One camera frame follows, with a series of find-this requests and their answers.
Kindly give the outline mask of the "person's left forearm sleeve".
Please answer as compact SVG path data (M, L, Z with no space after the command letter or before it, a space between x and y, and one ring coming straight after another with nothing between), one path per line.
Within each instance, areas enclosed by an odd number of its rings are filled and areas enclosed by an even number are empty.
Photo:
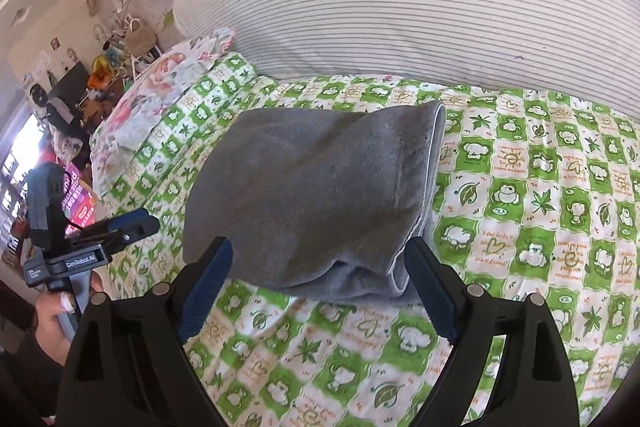
M1 353L1 425L47 426L55 415L63 366L28 332L15 353Z

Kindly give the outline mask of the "person's left hand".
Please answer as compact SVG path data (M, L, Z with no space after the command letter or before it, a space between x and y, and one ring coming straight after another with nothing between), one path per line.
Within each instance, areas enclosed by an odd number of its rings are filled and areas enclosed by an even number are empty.
M58 316L75 311L75 297L68 291L42 293L35 304L35 338L41 350L55 363L63 366L70 351L68 340L58 323Z

